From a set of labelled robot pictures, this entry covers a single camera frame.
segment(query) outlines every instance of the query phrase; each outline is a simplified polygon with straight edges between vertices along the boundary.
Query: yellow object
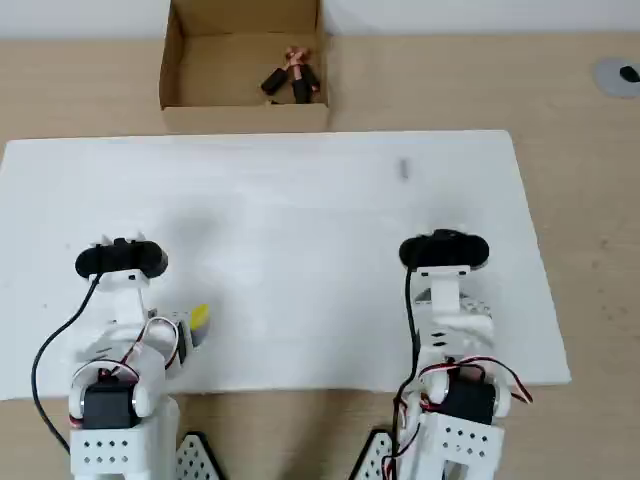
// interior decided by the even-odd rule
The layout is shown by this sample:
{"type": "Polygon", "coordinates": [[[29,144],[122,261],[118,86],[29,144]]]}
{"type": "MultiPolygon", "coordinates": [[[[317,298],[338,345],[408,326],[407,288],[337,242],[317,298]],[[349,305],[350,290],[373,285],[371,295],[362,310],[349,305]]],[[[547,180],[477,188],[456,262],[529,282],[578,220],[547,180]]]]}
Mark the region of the yellow object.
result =
{"type": "Polygon", "coordinates": [[[191,330],[197,330],[209,323],[209,305],[197,306],[191,311],[191,330]]]}

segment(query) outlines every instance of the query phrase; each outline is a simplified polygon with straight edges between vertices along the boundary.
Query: white bracket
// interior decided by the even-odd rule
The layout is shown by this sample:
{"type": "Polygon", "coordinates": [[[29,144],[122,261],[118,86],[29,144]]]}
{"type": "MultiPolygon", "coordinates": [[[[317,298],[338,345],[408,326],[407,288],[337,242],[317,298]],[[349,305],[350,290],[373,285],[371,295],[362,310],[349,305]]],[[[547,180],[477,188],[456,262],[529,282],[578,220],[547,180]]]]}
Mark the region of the white bracket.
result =
{"type": "Polygon", "coordinates": [[[349,480],[379,480],[383,478],[382,459],[391,455],[391,436],[384,430],[372,432],[367,450],[363,452],[349,480]]]}
{"type": "MultiPolygon", "coordinates": [[[[140,242],[144,241],[145,237],[142,233],[138,233],[135,237],[126,238],[125,240],[127,242],[132,240],[140,242]]],[[[92,245],[113,245],[113,240],[103,235],[99,243],[92,245]]],[[[90,275],[89,282],[93,282],[95,277],[95,275],[90,275]]],[[[132,269],[103,274],[96,290],[113,294],[116,319],[118,323],[126,325],[139,324],[146,320],[147,312],[142,301],[142,290],[148,287],[149,279],[147,276],[138,269],[132,269]]]]}
{"type": "Polygon", "coordinates": [[[72,429],[71,473],[76,480],[174,480],[179,420],[178,404],[167,397],[133,428],[72,429]]]}
{"type": "Polygon", "coordinates": [[[504,430],[439,413],[421,416],[421,431],[399,460],[399,480],[442,478],[450,464],[460,480],[490,480],[500,463],[504,430]]]}
{"type": "Polygon", "coordinates": [[[447,267],[421,267],[417,273],[428,276],[431,281],[431,307],[434,314],[457,314],[460,312],[460,275],[467,275],[468,265],[447,267]]]}
{"type": "Polygon", "coordinates": [[[176,453],[177,480],[223,480],[211,452],[195,434],[188,434],[176,453]]]}

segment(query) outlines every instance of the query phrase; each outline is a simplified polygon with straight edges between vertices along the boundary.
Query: red wire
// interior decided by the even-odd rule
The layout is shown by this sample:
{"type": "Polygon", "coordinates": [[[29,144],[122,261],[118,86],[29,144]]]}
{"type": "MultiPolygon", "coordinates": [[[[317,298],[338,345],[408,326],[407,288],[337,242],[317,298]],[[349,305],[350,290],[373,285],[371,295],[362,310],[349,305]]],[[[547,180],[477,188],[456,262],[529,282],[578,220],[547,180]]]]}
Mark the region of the red wire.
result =
{"type": "MultiPolygon", "coordinates": [[[[148,321],[147,323],[144,324],[144,327],[142,327],[142,330],[140,330],[140,333],[138,334],[138,338],[136,338],[135,342],[133,342],[133,344],[131,345],[131,347],[129,348],[129,350],[127,350],[127,353],[124,354],[124,357],[122,357],[122,359],[120,360],[120,363],[123,364],[127,364],[127,360],[129,360],[129,357],[131,356],[131,354],[133,353],[133,350],[135,349],[136,345],[138,343],[140,343],[142,341],[142,339],[144,338],[144,334],[147,331],[147,328],[149,327],[151,321],[148,321]]],[[[171,365],[173,364],[173,361],[176,358],[176,355],[178,354],[178,349],[176,348],[173,351],[173,354],[171,355],[171,358],[169,359],[169,361],[165,364],[164,369],[168,370],[171,365]]],[[[111,370],[110,374],[113,375],[115,374],[116,370],[118,370],[118,368],[120,367],[114,367],[113,370],[111,370]]]]}
{"type": "Polygon", "coordinates": [[[407,453],[407,450],[409,450],[409,447],[413,444],[415,439],[418,437],[418,433],[420,433],[419,423],[418,423],[418,427],[416,428],[416,431],[414,432],[413,436],[409,440],[409,443],[407,443],[404,447],[402,447],[402,450],[400,450],[400,452],[398,452],[398,454],[395,457],[393,457],[392,455],[385,455],[384,457],[382,457],[382,460],[380,461],[380,466],[382,467],[382,476],[384,480],[387,480],[389,478],[389,472],[391,471],[391,464],[393,463],[393,462],[389,462],[389,464],[385,467],[384,466],[385,460],[387,458],[388,459],[400,458],[402,455],[407,453]]]}
{"type": "Polygon", "coordinates": [[[69,423],[71,423],[71,426],[74,428],[82,427],[82,420],[71,415],[69,415],[69,423]]]}
{"type": "Polygon", "coordinates": [[[473,362],[491,362],[491,363],[498,364],[501,367],[503,367],[504,369],[506,369],[513,376],[513,379],[516,381],[516,384],[518,385],[518,388],[520,389],[520,392],[522,392],[522,394],[524,395],[524,398],[522,396],[518,395],[518,394],[515,394],[515,393],[512,394],[512,396],[514,398],[520,400],[521,402],[533,403],[533,396],[529,393],[529,391],[522,384],[522,382],[520,381],[520,378],[518,377],[518,374],[516,372],[514,372],[511,368],[509,368],[507,365],[502,363],[500,360],[498,360],[496,358],[493,358],[493,357],[475,356],[475,357],[463,358],[462,360],[460,360],[459,362],[456,362],[456,363],[436,363],[436,364],[429,365],[428,367],[423,368],[420,371],[420,374],[418,375],[418,378],[420,378],[425,373],[429,373],[429,372],[432,372],[432,371],[435,371],[435,370],[448,371],[448,370],[459,368],[461,366],[465,366],[465,365],[468,365],[468,364],[473,364],[473,362]]]}

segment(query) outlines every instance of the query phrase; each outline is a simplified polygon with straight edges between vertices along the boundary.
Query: white wall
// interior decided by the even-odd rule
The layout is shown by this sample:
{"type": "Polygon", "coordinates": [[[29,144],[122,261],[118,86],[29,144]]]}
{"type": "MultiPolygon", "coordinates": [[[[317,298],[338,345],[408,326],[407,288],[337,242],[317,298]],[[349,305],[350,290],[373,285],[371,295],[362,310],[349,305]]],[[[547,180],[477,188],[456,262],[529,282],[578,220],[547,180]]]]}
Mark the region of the white wall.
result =
{"type": "MultiPolygon", "coordinates": [[[[168,3],[0,0],[0,37],[159,37],[168,3]]],[[[640,30],[640,0],[325,0],[325,6],[337,34],[640,30]]]]}
{"type": "Polygon", "coordinates": [[[0,37],[162,37],[168,12],[169,0],[0,0],[0,37]]]}
{"type": "Polygon", "coordinates": [[[325,0],[335,34],[640,30],[640,0],[325,0]]]}

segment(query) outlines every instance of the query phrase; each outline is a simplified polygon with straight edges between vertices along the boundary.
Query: mounting hole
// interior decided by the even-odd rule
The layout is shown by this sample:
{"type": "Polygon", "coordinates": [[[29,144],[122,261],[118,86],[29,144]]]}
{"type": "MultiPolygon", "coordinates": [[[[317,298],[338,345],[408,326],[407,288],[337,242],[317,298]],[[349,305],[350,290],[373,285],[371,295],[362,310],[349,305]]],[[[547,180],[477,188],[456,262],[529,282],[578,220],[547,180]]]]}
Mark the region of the mounting hole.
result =
{"type": "Polygon", "coordinates": [[[620,76],[629,83],[640,83],[640,73],[631,65],[620,69],[620,76]]]}

